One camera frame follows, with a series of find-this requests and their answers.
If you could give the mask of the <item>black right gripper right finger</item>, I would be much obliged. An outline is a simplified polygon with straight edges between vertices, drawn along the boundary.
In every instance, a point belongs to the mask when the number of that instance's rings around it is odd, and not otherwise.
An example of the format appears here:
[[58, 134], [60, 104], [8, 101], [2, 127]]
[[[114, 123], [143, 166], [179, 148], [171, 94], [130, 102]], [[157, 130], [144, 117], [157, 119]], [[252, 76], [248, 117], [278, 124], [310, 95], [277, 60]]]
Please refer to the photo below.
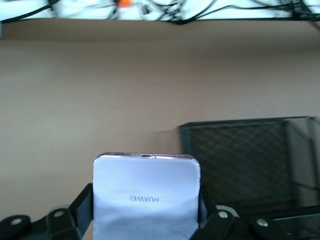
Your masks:
[[267, 217], [238, 217], [218, 209], [202, 184], [198, 201], [198, 229], [192, 240], [290, 240], [287, 233]]

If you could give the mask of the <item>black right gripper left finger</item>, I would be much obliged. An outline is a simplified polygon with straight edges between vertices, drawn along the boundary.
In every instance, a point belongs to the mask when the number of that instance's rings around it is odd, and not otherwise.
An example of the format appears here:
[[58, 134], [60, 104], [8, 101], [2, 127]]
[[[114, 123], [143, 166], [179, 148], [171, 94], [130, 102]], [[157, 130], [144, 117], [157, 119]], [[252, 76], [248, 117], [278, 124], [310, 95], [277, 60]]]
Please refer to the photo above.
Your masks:
[[28, 215], [0, 220], [0, 240], [82, 240], [93, 220], [93, 184], [89, 183], [68, 207], [51, 210], [32, 222]]

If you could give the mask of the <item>lilac white phone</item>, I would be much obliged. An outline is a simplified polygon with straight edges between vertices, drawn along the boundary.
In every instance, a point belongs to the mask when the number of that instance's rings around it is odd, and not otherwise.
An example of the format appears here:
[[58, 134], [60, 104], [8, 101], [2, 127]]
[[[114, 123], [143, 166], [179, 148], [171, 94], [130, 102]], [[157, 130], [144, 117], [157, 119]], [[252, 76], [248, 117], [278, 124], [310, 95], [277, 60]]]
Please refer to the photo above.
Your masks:
[[190, 240], [199, 227], [192, 156], [104, 153], [92, 176], [93, 240]]

